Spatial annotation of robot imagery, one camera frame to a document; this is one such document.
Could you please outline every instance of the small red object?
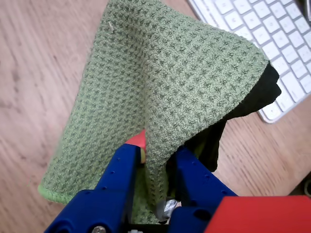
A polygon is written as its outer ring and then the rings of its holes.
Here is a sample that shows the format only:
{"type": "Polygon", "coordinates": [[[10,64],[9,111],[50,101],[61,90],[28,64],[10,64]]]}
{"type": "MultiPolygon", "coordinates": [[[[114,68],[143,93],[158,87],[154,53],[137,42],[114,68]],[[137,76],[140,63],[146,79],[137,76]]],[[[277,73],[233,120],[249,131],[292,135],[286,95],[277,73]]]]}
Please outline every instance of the small red object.
{"type": "Polygon", "coordinates": [[[134,137],[130,138],[128,141],[126,141],[126,144],[138,146],[140,148],[143,148],[146,152],[146,137],[145,137],[146,131],[141,131],[140,134],[135,135],[134,137]]]}

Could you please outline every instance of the wooden surface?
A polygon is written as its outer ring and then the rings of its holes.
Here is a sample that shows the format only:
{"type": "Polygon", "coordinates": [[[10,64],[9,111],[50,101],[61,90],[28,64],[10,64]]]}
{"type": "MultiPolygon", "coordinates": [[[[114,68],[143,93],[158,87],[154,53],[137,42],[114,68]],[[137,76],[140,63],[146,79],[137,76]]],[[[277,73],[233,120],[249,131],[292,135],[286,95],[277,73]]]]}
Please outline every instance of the wooden surface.
{"type": "MultiPolygon", "coordinates": [[[[0,0],[0,233],[42,232],[63,208],[37,192],[106,0],[0,0]]],[[[184,0],[166,0],[194,17],[184,0]]],[[[311,170],[311,98],[278,123],[228,122],[216,175],[238,195],[287,195],[311,170]]]]}

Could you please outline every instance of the red object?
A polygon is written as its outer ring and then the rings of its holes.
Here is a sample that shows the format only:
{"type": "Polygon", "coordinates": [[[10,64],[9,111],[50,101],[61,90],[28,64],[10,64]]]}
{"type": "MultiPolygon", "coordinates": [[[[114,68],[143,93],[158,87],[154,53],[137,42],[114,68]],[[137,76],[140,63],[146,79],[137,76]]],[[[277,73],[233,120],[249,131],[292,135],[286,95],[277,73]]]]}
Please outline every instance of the red object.
{"type": "Polygon", "coordinates": [[[138,146],[140,148],[143,148],[146,152],[146,137],[145,137],[146,131],[141,131],[140,134],[135,135],[134,137],[130,138],[126,144],[138,146]]]}
{"type": "Polygon", "coordinates": [[[205,233],[311,233],[311,199],[225,197],[205,233]]]}

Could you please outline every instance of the knitted fabric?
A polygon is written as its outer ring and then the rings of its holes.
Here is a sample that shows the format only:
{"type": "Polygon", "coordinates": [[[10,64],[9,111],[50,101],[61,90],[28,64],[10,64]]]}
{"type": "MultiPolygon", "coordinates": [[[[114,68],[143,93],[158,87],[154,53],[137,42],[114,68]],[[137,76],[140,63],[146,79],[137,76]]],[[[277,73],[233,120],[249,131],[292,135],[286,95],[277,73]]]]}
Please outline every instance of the knitted fabric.
{"type": "Polygon", "coordinates": [[[115,150],[145,128],[133,219],[156,222],[147,199],[166,197],[170,155],[234,109],[267,64],[245,39],[157,0],[111,0],[39,192],[68,203],[94,188],[115,150]]]}

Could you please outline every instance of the blue plastic part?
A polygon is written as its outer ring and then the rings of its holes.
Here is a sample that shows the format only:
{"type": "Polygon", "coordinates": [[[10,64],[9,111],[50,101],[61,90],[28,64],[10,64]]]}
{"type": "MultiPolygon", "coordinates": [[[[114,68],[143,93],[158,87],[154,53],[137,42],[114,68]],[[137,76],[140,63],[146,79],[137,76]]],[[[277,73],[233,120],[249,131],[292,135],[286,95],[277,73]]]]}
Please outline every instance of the blue plastic part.
{"type": "Polygon", "coordinates": [[[45,233],[91,233],[103,226],[119,233],[131,222],[140,148],[124,144],[116,150],[94,190],[82,190],[66,205],[45,233]]]}
{"type": "Polygon", "coordinates": [[[203,233],[210,215],[201,207],[178,207],[173,211],[167,233],[203,233]]]}
{"type": "Polygon", "coordinates": [[[236,196],[185,147],[175,154],[176,197],[182,206],[206,209],[212,216],[224,196],[236,196]]]}

